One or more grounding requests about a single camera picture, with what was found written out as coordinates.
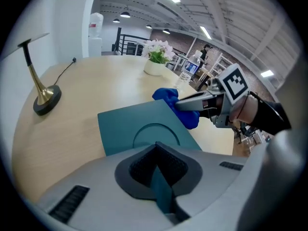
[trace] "flower pot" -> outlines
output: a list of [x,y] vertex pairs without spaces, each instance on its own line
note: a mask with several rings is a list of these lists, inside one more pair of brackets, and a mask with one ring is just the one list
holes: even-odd
[[144,66],[144,71],[149,75],[160,76],[163,74],[164,67],[164,64],[157,64],[148,60]]

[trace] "pendant light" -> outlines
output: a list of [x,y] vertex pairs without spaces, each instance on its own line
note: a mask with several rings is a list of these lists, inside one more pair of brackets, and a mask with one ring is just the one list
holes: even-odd
[[164,29],[163,32],[164,32],[164,33],[167,33],[167,34],[170,34],[169,29]]
[[130,18],[130,14],[128,12],[123,12],[123,13],[121,13],[120,16],[124,17],[124,18]]

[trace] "gold lamp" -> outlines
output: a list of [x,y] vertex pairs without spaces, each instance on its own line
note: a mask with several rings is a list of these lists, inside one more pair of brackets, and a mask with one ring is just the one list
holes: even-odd
[[59,102],[61,98],[61,90],[59,86],[57,85],[52,85],[49,87],[45,87],[42,82],[40,81],[37,73],[35,72],[35,69],[33,67],[30,54],[29,54],[29,49],[28,49],[28,44],[30,42],[33,42],[43,36],[46,36],[48,33],[39,35],[35,38],[28,39],[21,44],[18,45],[18,48],[23,48],[25,58],[26,58],[26,63],[28,65],[28,68],[30,70],[30,74],[32,76],[32,79],[34,81],[34,85],[38,91],[38,96],[35,99],[33,103],[33,110],[35,113],[37,113],[39,116],[47,114],[49,111],[51,111]]

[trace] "black slot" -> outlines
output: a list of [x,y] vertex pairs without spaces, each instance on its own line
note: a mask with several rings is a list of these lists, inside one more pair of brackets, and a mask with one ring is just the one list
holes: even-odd
[[226,168],[229,168],[229,169],[238,170],[238,171],[241,171],[242,168],[243,168],[243,165],[230,163],[230,162],[222,162],[222,163],[220,163],[219,166],[226,167]]
[[49,215],[66,224],[89,190],[90,188],[79,185],[73,187],[73,189],[49,212]]

